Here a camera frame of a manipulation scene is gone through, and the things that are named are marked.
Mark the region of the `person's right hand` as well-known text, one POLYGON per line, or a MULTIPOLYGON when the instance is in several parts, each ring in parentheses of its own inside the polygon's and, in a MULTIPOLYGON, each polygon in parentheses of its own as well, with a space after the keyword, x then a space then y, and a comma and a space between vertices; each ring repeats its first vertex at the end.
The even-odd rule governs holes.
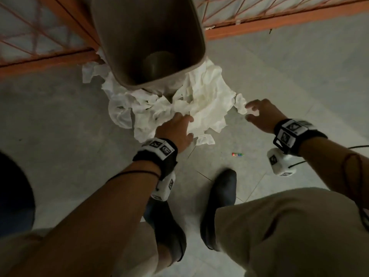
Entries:
POLYGON ((268 99, 253 100, 245 105, 247 110, 258 111, 259 121, 255 125, 261 131, 274 134, 276 125, 288 118, 268 99))

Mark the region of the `person's left hand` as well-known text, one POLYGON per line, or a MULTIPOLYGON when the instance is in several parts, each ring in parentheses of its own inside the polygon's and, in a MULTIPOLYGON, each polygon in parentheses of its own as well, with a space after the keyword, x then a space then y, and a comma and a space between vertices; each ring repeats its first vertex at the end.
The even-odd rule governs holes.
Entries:
POLYGON ((175 113, 172 119, 156 129, 155 137, 170 140, 177 147, 178 153, 182 153, 192 143, 192 141, 186 140, 186 136, 189 123, 193 121, 194 119, 190 115, 175 113))

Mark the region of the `person's left forearm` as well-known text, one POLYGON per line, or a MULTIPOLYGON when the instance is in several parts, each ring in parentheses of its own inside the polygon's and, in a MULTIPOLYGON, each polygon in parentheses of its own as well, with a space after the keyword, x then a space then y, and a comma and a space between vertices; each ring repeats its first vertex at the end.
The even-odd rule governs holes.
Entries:
POLYGON ((62 220, 6 277, 110 277, 161 175, 135 161, 62 220))

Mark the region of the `person's right forearm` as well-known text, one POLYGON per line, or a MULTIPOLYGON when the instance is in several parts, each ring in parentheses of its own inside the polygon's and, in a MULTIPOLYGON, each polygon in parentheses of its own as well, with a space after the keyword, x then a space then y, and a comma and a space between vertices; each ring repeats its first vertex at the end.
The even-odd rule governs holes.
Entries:
POLYGON ((348 197, 369 213, 368 157, 323 137, 303 141, 298 153, 329 190, 348 197))

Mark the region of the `pile of white crumpled paper towels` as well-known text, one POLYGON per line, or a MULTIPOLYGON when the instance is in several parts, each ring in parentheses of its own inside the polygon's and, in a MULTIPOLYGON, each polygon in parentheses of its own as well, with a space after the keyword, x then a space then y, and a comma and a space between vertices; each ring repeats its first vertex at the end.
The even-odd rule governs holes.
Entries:
POLYGON ((82 82, 92 78, 104 79, 101 89, 109 99, 108 113, 114 124, 123 129, 133 129, 134 138, 143 143, 154 137, 158 126, 170 120, 175 113, 190 115, 194 121, 187 133, 196 138, 196 145, 213 145, 215 140, 206 131, 220 133, 226 127, 225 116, 232 107, 245 115, 247 101, 225 83, 222 68, 209 58, 196 69, 184 75, 184 81, 173 95, 164 96, 164 90, 129 90, 114 77, 106 63, 89 62, 82 66, 82 82))

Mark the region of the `black shoe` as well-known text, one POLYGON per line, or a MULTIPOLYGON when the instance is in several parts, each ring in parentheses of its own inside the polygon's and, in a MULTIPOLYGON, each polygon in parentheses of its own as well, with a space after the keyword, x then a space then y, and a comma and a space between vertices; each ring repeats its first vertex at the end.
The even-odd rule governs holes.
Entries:
POLYGON ((172 263, 181 261, 187 248, 186 235, 174 219, 168 202, 150 198, 143 217, 154 229, 156 242, 168 248, 172 263))
POLYGON ((220 251, 216 244, 215 213, 219 208, 233 206, 236 198, 237 173, 233 169, 226 168, 214 180, 200 224, 200 236, 208 249, 220 251))

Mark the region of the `tan plastic waste bin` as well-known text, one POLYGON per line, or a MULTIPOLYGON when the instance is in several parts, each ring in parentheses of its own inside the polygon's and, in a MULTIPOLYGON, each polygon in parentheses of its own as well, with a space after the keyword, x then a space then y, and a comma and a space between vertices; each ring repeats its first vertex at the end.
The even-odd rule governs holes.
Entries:
POLYGON ((174 93, 205 60, 193 0, 92 0, 90 12, 106 62, 129 90, 174 93))

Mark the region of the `beige trousers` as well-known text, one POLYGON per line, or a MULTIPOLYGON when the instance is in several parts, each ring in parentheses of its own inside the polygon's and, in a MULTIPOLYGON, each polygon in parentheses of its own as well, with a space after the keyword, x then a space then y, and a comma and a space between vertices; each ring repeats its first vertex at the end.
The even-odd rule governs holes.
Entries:
MULTIPOLYGON (((33 253, 50 229, 0 240, 0 276, 33 253)), ((347 197, 318 188, 279 192, 215 212, 215 240, 245 277, 369 277, 369 232, 347 197)), ((113 277, 152 276, 154 229, 140 222, 113 277)))

